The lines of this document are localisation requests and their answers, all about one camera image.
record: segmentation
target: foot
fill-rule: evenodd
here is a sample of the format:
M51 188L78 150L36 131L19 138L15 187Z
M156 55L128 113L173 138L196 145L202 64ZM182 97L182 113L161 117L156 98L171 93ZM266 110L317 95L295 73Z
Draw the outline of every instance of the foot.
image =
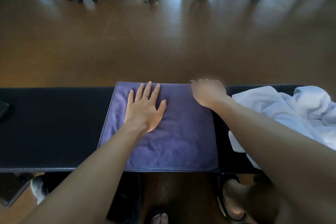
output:
M158 214L152 219L152 224L168 224L168 215L165 213Z
M236 191L242 186L235 179L227 180L223 184L222 192L226 211L234 220L241 220L244 217L245 211L237 201Z

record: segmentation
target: floor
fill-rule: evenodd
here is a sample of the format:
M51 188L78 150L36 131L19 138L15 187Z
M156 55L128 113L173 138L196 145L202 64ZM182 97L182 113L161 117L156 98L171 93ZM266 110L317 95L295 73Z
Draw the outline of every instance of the floor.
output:
M0 0L0 9L0 87L213 77L336 97L336 0Z

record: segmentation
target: white towel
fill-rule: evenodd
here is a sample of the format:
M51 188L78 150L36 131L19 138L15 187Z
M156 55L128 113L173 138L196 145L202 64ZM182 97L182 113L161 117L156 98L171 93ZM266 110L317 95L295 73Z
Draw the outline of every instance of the white towel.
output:
M298 87L294 95L278 93L265 86L234 94L232 98L241 105L264 113L277 122L336 150L336 104L321 88ZM229 131L232 148L245 152ZM258 165L248 156L254 167Z

